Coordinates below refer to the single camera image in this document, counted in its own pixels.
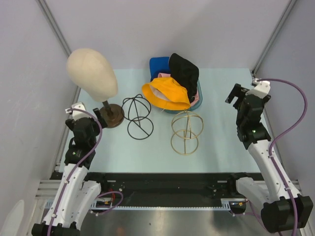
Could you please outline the black bucket hat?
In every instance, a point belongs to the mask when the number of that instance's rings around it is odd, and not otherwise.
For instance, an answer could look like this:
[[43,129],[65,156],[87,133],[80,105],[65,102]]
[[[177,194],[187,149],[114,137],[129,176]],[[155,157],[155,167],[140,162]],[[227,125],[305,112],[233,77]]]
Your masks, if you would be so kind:
[[168,65],[171,77],[187,90],[191,103],[197,92],[197,82],[199,79],[198,67],[177,53],[173,53],[170,56]]

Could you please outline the yellow bucket hat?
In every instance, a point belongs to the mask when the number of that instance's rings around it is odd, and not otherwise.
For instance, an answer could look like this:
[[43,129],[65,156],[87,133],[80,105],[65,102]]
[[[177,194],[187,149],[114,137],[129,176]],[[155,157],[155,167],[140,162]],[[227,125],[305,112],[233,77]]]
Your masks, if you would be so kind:
[[190,108],[187,89],[172,77],[154,78],[142,86],[145,98],[154,106],[181,111]]

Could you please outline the pink bucket hat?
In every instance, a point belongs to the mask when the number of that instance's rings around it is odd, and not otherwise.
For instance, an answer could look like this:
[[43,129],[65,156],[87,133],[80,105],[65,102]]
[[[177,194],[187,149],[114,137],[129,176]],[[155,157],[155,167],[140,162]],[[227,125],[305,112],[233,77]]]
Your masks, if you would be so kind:
[[[166,77],[170,77],[170,74],[167,73],[158,73],[158,78],[166,78]],[[194,96],[194,100],[191,102],[190,106],[193,107],[198,101],[199,101],[200,97],[199,97],[199,88],[197,88],[197,92]]]

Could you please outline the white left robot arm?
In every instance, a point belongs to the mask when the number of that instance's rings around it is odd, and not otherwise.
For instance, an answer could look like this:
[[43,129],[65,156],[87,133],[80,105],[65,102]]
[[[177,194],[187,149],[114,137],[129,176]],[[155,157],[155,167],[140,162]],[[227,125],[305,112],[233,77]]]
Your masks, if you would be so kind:
[[87,180],[89,168],[107,123],[100,110],[88,113],[81,103],[66,110],[72,115],[66,120],[73,132],[65,154],[62,179],[49,211],[41,223],[34,224],[33,236],[78,236],[81,225],[97,196],[108,193],[107,182]]

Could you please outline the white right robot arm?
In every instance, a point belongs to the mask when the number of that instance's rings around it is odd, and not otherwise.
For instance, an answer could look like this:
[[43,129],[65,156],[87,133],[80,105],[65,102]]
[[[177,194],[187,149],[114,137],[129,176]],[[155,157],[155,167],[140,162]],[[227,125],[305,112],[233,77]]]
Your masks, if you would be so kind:
[[260,187],[247,173],[231,174],[227,192],[232,197],[244,196],[260,211],[265,229],[270,233],[304,228],[314,204],[303,196],[289,179],[272,145],[271,136],[262,124],[261,115],[270,100],[270,83],[262,81],[252,89],[235,84],[226,99],[237,110],[237,136],[256,162],[266,189]]

